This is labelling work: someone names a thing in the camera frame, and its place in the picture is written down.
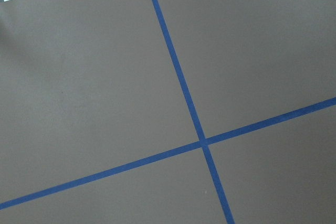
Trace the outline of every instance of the gray floor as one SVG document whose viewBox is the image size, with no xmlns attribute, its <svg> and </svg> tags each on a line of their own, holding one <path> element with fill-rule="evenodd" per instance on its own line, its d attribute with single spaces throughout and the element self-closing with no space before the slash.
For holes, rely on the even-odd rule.
<svg viewBox="0 0 336 224">
<path fill-rule="evenodd" d="M 206 137 L 336 96 L 334 2 L 159 0 Z M 198 137 L 152 0 L 12 0 L 0 31 L 0 209 L 140 166 L 1 223 L 226 223 L 201 144 L 175 156 Z M 335 113 L 209 146 L 235 223 L 336 222 Z"/>
</svg>

